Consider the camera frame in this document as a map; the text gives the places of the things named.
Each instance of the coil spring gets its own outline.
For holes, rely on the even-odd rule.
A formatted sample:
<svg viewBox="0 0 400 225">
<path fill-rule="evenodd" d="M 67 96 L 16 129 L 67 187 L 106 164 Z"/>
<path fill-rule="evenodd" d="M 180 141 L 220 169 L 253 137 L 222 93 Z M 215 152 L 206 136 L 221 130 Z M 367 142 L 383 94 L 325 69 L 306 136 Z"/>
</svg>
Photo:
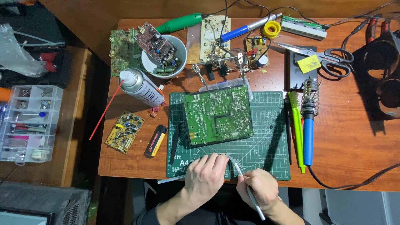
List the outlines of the coil spring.
<svg viewBox="0 0 400 225">
<path fill-rule="evenodd" d="M 303 82 L 303 98 L 300 113 L 312 112 L 314 116 L 318 115 L 318 80 L 315 78 L 308 78 Z"/>
</svg>

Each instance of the hand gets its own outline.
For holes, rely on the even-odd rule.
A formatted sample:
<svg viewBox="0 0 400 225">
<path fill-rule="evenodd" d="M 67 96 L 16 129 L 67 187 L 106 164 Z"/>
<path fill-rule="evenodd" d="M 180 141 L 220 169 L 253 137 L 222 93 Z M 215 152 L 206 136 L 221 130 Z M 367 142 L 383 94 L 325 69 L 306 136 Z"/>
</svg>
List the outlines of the hand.
<svg viewBox="0 0 400 225">
<path fill-rule="evenodd" d="M 186 171 L 185 187 L 182 189 L 190 203 L 196 207 L 210 200 L 224 183 L 226 164 L 225 154 L 213 153 L 193 161 Z"/>
<path fill-rule="evenodd" d="M 254 204 L 247 193 L 246 184 L 252 187 L 254 197 L 262 212 L 265 215 L 270 215 L 272 208 L 279 202 L 276 179 L 269 172 L 260 168 L 247 171 L 243 176 L 238 177 L 236 189 L 243 201 L 254 209 Z"/>
</svg>

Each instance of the red straw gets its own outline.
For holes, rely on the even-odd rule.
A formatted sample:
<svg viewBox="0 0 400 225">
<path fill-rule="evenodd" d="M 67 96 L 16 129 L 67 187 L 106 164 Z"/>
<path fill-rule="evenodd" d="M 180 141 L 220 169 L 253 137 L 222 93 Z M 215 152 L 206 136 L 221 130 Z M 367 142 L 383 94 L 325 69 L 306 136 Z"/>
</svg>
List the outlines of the red straw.
<svg viewBox="0 0 400 225">
<path fill-rule="evenodd" d="M 108 107 L 110 106 L 112 100 L 114 99 L 115 95 L 117 94 L 117 92 L 118 92 L 118 90 L 120 89 L 120 87 L 121 87 L 121 85 L 122 85 L 123 82 L 124 82 L 124 80 L 121 81 L 120 85 L 118 86 L 117 90 L 115 91 L 114 95 L 112 96 L 110 102 L 108 103 L 106 109 L 104 110 L 103 115 L 101 115 L 99 122 L 97 123 L 96 127 L 95 127 L 94 130 L 93 130 L 92 135 L 91 135 L 90 138 L 89 138 L 89 141 L 92 139 L 92 137 L 93 137 L 93 135 L 94 135 L 94 132 L 96 132 L 97 127 L 98 127 L 99 124 L 100 124 L 100 121 L 103 119 L 104 115 L 106 114 Z"/>
</svg>

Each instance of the white bowl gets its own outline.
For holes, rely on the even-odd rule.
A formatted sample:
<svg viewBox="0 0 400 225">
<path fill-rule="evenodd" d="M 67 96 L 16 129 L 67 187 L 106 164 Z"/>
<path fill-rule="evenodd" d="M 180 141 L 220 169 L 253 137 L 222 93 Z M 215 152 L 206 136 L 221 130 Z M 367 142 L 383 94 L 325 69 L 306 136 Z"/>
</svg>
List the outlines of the white bowl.
<svg viewBox="0 0 400 225">
<path fill-rule="evenodd" d="M 145 51 L 142 51 L 142 64 L 146 71 L 148 71 L 151 75 L 161 79 L 170 79 L 177 76 L 180 72 L 182 72 L 183 68 L 185 68 L 186 60 L 188 59 L 188 53 L 186 52 L 186 47 L 183 42 L 177 37 L 167 34 L 163 35 L 163 37 L 171 42 L 171 44 L 176 48 L 174 56 L 178 57 L 182 61 L 182 63 L 175 68 L 174 73 L 172 73 L 171 75 L 161 76 L 156 74 L 156 69 L 160 65 L 160 63 L 150 57 Z"/>
</svg>

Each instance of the green rotary tool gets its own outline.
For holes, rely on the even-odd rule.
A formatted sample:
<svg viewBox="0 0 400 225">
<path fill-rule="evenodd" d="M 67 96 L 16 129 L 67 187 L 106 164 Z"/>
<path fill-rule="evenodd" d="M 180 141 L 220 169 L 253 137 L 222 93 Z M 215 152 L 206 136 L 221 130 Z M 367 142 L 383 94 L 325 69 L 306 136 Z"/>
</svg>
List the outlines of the green rotary tool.
<svg viewBox="0 0 400 225">
<path fill-rule="evenodd" d="M 156 27 L 160 33 L 171 33 L 182 30 L 196 24 L 201 23 L 202 19 L 208 17 L 209 14 L 201 14 L 199 12 L 190 15 L 182 16 L 165 22 L 163 25 Z"/>
</svg>

